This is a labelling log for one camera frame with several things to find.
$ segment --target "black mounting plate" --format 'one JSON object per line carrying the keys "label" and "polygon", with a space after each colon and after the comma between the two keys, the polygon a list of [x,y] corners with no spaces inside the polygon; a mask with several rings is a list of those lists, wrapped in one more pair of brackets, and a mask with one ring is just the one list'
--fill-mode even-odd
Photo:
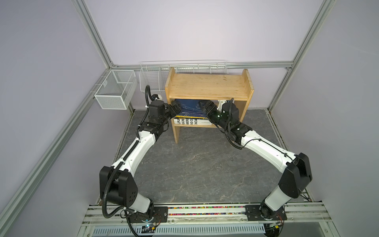
{"label": "black mounting plate", "polygon": [[[159,222],[159,220],[162,222],[167,222],[167,216],[168,216],[168,207],[154,207],[154,219],[152,221],[149,221],[149,223],[152,222]],[[138,212],[132,214],[129,217],[130,223],[145,223],[141,217],[138,215]]]}
{"label": "black mounting plate", "polygon": [[[260,215],[259,210],[260,204],[257,205],[246,205],[245,206],[245,215],[247,216],[248,221],[266,221],[263,217]],[[283,221],[287,220],[287,215],[284,212],[284,208],[279,208],[278,211],[276,211],[278,215],[282,218]],[[276,215],[272,219],[272,221],[280,221],[280,218]]]}

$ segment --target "white wall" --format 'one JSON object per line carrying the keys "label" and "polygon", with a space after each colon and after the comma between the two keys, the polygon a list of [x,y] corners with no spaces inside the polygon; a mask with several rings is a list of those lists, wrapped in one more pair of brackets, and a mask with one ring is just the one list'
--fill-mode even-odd
{"label": "white wall", "polygon": [[342,237],[377,236],[379,2],[337,1],[273,114]]}
{"label": "white wall", "polygon": [[1,211],[105,67],[70,0],[1,1],[0,22]]}
{"label": "white wall", "polygon": [[[228,70],[230,75],[241,75],[242,71],[243,69]],[[254,86],[254,94],[251,98],[249,108],[267,108],[274,97],[280,82],[283,80],[285,73],[286,69],[284,68],[249,69],[251,81]],[[136,76],[139,83],[139,72],[136,72]],[[159,94],[161,94],[164,101],[166,101],[166,93],[160,91]],[[135,109],[145,110],[145,95],[141,92],[139,85],[132,97],[131,103]]]}
{"label": "white wall", "polygon": [[102,110],[95,101],[7,237],[76,236],[127,120],[127,111]]}
{"label": "white wall", "polygon": [[114,64],[292,60],[322,0],[87,0]]}

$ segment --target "metal basket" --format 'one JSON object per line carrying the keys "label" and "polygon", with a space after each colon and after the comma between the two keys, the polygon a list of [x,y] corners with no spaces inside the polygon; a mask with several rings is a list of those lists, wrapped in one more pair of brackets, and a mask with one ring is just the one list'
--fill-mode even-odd
{"label": "metal basket", "polygon": [[134,70],[112,69],[95,93],[101,108],[127,110],[137,87]]}
{"label": "metal basket", "polygon": [[228,74],[225,60],[155,61],[140,62],[140,65],[139,85],[141,91],[145,91],[146,85],[150,85],[151,91],[164,91],[171,67],[175,68],[176,73]]}

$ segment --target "white book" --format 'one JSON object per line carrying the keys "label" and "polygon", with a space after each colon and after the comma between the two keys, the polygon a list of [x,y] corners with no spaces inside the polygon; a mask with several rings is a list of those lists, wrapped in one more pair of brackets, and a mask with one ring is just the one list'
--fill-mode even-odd
{"label": "white book", "polygon": [[212,125],[208,119],[196,119],[196,118],[174,118],[175,124],[186,125]]}

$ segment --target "lower shelf board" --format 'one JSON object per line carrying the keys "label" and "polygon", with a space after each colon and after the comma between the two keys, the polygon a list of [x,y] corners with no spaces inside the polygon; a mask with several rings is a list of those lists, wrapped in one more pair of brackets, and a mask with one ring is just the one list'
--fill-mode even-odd
{"label": "lower shelf board", "polygon": [[175,127],[216,127],[216,126],[214,124],[212,125],[175,124]]}

